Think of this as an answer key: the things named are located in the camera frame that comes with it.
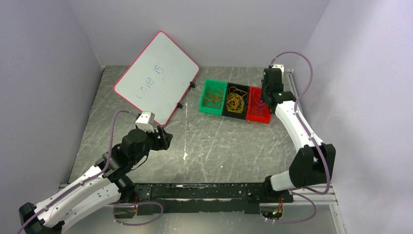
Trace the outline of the pink framed whiteboard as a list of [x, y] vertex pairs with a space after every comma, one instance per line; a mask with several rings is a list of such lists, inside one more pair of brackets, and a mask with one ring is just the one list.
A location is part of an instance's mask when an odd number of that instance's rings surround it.
[[167, 124], [200, 67], [165, 32], [159, 31], [115, 83], [113, 90], [139, 111]]

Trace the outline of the green plastic bin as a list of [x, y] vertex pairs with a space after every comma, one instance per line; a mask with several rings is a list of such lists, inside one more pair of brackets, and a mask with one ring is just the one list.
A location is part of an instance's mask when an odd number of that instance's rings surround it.
[[201, 113], [221, 116], [224, 108], [227, 82], [206, 79], [200, 97], [199, 111]]

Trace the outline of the red plastic bin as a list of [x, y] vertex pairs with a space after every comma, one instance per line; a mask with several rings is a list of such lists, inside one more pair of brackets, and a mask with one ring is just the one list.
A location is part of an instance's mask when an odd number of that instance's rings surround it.
[[246, 120], [268, 124], [271, 120], [271, 114], [268, 107], [261, 101], [261, 88], [249, 87], [248, 109]]

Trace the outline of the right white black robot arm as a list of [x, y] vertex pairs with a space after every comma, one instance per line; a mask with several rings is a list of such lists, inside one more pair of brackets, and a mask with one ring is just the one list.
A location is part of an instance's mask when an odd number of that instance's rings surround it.
[[336, 150], [312, 130], [301, 113], [294, 94], [283, 88], [284, 67], [272, 65], [263, 72], [260, 100], [284, 125], [296, 149], [296, 156], [285, 172], [268, 176], [263, 196], [276, 201], [283, 190], [328, 184], [332, 177]]

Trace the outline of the black plastic bin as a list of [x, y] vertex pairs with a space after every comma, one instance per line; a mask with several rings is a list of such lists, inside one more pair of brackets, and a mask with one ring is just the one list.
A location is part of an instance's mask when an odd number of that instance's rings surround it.
[[228, 83], [222, 115], [245, 119], [248, 109], [249, 86]]

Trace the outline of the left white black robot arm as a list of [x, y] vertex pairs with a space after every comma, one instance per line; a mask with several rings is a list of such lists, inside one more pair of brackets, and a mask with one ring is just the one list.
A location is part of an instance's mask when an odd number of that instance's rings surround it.
[[135, 185], [127, 176], [132, 167], [151, 150], [167, 150], [172, 134], [163, 127], [154, 132], [133, 129], [121, 143], [111, 147], [95, 165], [50, 198], [37, 204], [25, 203], [19, 209], [21, 227], [27, 234], [61, 234], [102, 207], [130, 202]]

